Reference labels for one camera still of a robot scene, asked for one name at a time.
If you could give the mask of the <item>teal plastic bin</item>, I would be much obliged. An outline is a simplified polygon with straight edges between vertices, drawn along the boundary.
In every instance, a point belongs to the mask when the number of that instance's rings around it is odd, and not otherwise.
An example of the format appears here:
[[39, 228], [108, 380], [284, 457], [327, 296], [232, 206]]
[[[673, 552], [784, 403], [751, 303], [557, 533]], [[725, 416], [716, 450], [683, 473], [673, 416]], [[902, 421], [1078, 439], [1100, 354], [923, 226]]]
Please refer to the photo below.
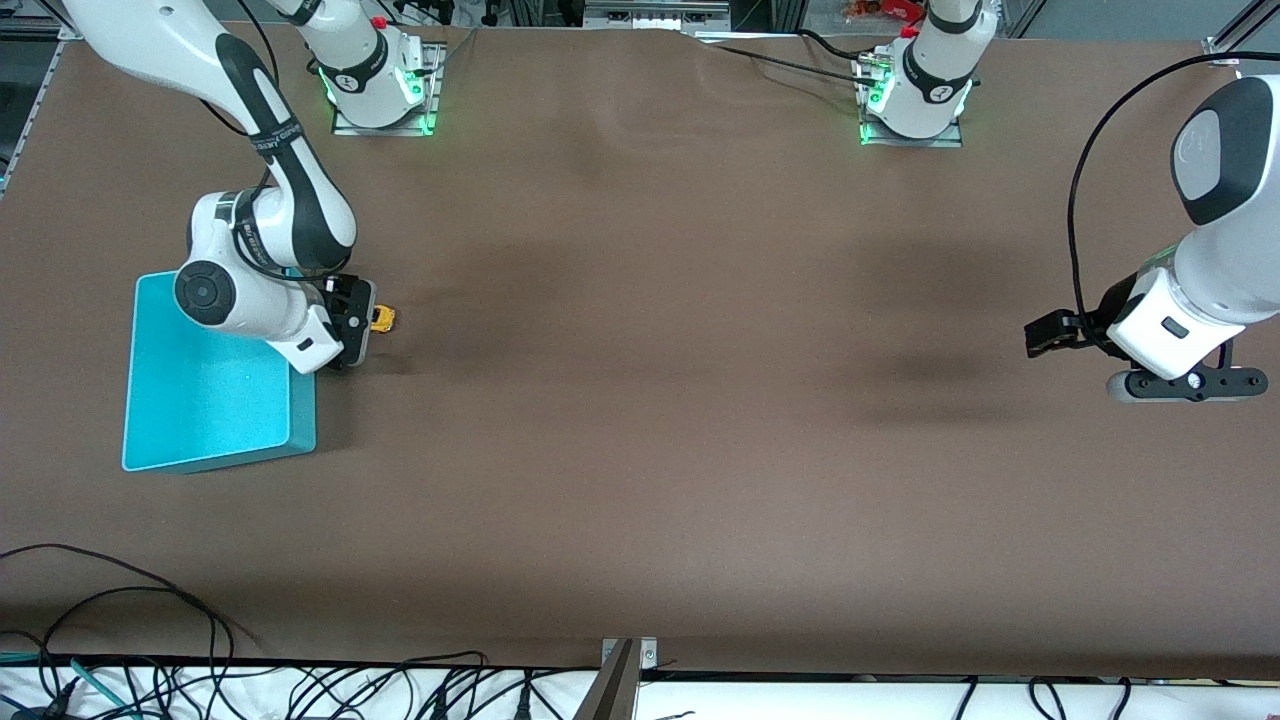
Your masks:
[[314, 375], [260, 340], [192, 322], [175, 301], [175, 277], [134, 283], [122, 469], [193, 474], [311, 454]]

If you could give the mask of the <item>red package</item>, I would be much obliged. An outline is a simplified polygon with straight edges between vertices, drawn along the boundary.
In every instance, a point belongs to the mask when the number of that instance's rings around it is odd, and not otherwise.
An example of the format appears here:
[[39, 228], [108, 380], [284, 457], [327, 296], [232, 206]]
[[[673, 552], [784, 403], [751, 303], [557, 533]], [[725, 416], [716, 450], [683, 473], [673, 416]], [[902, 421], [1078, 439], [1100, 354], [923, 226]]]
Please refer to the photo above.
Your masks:
[[925, 17], [925, 0], [845, 0], [841, 13], [847, 19], [882, 15], [915, 24]]

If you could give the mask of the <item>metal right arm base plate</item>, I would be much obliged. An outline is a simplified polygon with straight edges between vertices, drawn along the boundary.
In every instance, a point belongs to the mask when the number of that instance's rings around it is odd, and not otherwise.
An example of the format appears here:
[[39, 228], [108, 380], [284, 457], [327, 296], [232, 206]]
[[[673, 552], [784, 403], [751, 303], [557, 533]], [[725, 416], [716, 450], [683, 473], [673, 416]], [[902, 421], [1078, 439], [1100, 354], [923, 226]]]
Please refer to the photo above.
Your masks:
[[435, 133], [445, 76], [448, 45], [425, 42], [416, 36], [403, 35], [399, 59], [390, 77], [397, 91], [375, 99], [380, 114], [401, 110], [384, 126], [361, 126], [344, 113], [335, 91], [326, 86], [326, 100], [332, 106], [332, 133], [339, 136], [429, 137]]

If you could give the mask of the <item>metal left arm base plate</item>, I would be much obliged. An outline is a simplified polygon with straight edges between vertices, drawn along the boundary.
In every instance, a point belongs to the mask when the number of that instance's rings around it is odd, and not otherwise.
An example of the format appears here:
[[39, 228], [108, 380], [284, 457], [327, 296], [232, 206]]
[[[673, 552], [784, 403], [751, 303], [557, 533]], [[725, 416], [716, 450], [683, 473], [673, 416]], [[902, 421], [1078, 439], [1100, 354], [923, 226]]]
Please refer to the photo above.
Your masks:
[[869, 79], [856, 91], [859, 135], [861, 145], [886, 145], [918, 149], [959, 149], [963, 146], [960, 115], [965, 109], [965, 96], [970, 85], [960, 94], [960, 101], [950, 111], [948, 123], [941, 132], [925, 138], [915, 138], [891, 128], [881, 111], [901, 85], [893, 77], [892, 59], [874, 53], [860, 53], [850, 61], [856, 79]]

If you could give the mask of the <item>metal corner bracket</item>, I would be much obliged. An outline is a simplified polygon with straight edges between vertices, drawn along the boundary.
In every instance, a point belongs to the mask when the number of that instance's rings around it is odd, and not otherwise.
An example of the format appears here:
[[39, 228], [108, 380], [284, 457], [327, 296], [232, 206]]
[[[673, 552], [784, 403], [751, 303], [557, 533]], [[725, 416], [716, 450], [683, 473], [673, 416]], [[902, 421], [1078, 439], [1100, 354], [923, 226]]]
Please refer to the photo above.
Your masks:
[[1212, 64], [1238, 67], [1242, 61], [1280, 63], [1280, 49], [1251, 47], [1254, 37], [1280, 22], [1280, 0], [1247, 0], [1245, 5], [1216, 33], [1203, 41]]

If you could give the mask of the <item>aluminium frame profile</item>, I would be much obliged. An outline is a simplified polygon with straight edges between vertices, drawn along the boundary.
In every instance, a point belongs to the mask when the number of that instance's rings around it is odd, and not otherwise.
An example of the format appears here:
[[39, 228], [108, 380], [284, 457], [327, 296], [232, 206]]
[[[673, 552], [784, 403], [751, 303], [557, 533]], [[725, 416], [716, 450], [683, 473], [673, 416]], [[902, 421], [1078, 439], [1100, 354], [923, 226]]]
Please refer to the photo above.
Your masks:
[[728, 0], [584, 0], [588, 29], [730, 31]]

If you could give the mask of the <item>metal table edge bracket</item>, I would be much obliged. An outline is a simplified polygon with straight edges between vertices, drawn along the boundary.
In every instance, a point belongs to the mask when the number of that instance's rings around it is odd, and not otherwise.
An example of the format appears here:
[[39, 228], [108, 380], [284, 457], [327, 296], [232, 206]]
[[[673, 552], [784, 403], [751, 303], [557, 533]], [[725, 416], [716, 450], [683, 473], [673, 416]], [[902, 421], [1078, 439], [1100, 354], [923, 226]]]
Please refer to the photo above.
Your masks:
[[635, 720], [641, 675], [657, 665], [657, 638], [605, 638], [602, 666], [572, 720]]

